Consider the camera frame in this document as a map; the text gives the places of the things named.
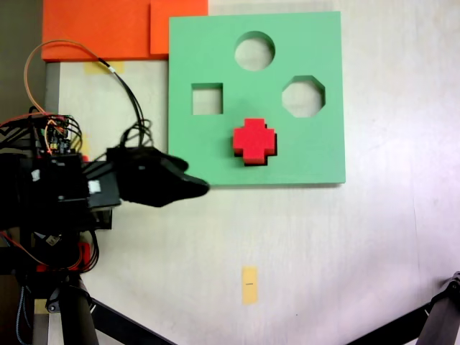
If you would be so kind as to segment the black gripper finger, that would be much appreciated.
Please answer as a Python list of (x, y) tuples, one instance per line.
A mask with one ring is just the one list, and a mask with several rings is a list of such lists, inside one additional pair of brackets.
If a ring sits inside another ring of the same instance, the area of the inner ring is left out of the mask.
[(162, 158), (165, 158), (166, 160), (168, 160), (172, 164), (174, 164), (174, 166), (176, 166), (182, 172), (185, 172), (189, 168), (189, 164), (185, 160), (183, 160), (183, 159), (181, 159), (179, 157), (168, 155), (168, 154), (166, 154), (164, 152), (160, 152), (160, 156)]
[(204, 196), (210, 185), (190, 175), (174, 175), (160, 184), (157, 192), (157, 206), (163, 207), (175, 201)]

